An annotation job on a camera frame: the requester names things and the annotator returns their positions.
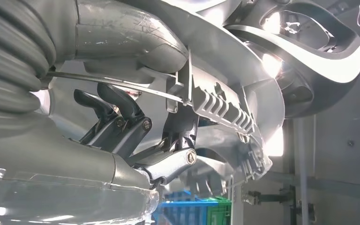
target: metal pipe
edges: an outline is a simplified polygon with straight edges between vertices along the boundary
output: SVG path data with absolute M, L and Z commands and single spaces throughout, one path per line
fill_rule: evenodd
M 316 115 L 313 116 L 313 176 L 315 176 L 316 161 Z
M 283 124 L 284 129 L 284 155 L 283 170 L 287 174 L 295 174 L 295 133 L 294 121 L 285 120 Z M 289 190 L 292 195 L 290 202 L 284 202 L 284 224 L 296 225 L 296 187 L 291 182 L 283 182 L 284 189 Z
M 304 141 L 304 119 L 296 120 L 297 148 L 299 151 L 299 169 L 300 169 L 300 194 L 301 194 L 301 215 L 303 225 L 308 225 L 308 196 L 307 196 L 307 167 Z

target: metal bracket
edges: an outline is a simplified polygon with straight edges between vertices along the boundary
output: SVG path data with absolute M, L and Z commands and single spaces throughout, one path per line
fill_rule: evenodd
M 292 200 L 292 193 L 289 190 L 281 189 L 279 194 L 262 194 L 258 191 L 248 191 L 242 194 L 242 201 L 251 205 L 260 205 L 261 203 L 284 203 Z
M 173 76 L 168 76 L 166 80 L 166 92 L 172 95 L 179 95 L 183 100 L 183 105 L 191 103 L 192 93 L 192 63 L 191 54 L 183 68 Z M 170 113 L 177 113 L 178 103 L 171 99 L 166 99 L 166 110 Z
M 99 83 L 97 92 L 101 98 L 81 90 L 74 91 L 76 102 L 93 108 L 99 118 L 80 143 L 116 153 L 126 159 L 151 130 L 151 119 L 122 90 Z M 122 116 L 118 116 L 107 102 L 119 107 Z
M 175 144 L 174 150 L 195 148 L 199 116 L 189 106 L 180 105 L 178 112 L 169 113 L 166 119 L 162 133 L 162 139 L 168 139 L 165 147 Z
M 272 166 L 272 161 L 264 155 L 260 143 L 257 143 L 254 138 L 251 139 L 253 141 L 249 145 L 240 146 L 245 149 L 240 150 L 238 156 L 240 169 L 246 182 L 249 179 L 260 179 Z
M 196 162 L 194 149 L 184 149 L 176 152 L 160 151 L 135 164 L 146 171 L 151 181 L 162 179 L 162 185 L 179 176 Z

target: clear plastic wrap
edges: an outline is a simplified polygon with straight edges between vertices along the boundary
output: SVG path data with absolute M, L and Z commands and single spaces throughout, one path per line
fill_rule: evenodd
M 0 169 L 0 225 L 133 225 L 158 205 L 158 192 Z

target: metal rod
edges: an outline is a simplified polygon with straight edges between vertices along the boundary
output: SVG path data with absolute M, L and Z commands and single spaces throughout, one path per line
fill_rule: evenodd
M 149 88 L 139 86 L 136 84 L 128 83 L 126 81 L 120 81 L 117 79 L 113 79 L 110 77 L 96 77 L 96 76 L 90 76 L 90 75 L 71 74 L 71 73 L 63 73 L 63 72 L 49 72 L 47 75 L 53 76 L 53 77 L 62 77 L 62 78 L 68 78 L 68 79 L 76 79 L 76 80 L 91 81 L 91 82 L 97 82 L 97 83 L 112 84 L 112 85 L 116 85 L 116 86 L 120 86 L 120 87 L 124 87 L 124 88 L 139 90 L 142 92 L 150 93 L 153 95 L 171 99 L 176 102 L 183 103 L 183 100 L 180 97 L 177 97 L 177 96 L 165 93 L 165 92 L 161 92 L 158 90 L 149 89 Z
M 293 120 L 285 120 L 284 129 L 284 155 L 283 170 L 286 174 L 295 175 L 295 133 Z M 284 224 L 297 225 L 296 187 L 290 182 L 282 182 L 284 189 L 291 194 L 291 201 L 284 202 Z
M 307 167 L 306 167 L 306 153 L 305 153 L 305 126 L 304 120 L 296 121 L 297 149 L 299 151 L 299 166 L 300 166 L 300 194 L 301 194 L 301 217 L 302 224 L 308 225 L 308 198 L 307 198 Z
M 300 186 L 299 175 L 268 171 L 266 175 L 262 177 L 262 179 L 267 179 L 273 182 L 287 185 Z M 360 184 L 335 180 L 316 179 L 315 177 L 307 177 L 307 184 L 309 189 L 360 199 Z
M 316 161 L 316 115 L 313 116 L 313 176 L 315 176 L 315 161 Z
M 242 201 L 242 185 L 236 185 L 239 180 L 244 181 L 245 175 L 241 172 L 236 172 L 232 177 L 231 188 L 231 225 L 243 224 L 244 202 Z

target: green plastic crate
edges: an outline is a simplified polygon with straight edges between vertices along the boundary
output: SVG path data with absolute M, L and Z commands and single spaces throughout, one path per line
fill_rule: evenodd
M 218 206 L 208 207 L 207 224 L 209 225 L 230 225 L 231 223 L 231 201 L 217 196 L 206 199 L 207 201 L 216 201 Z

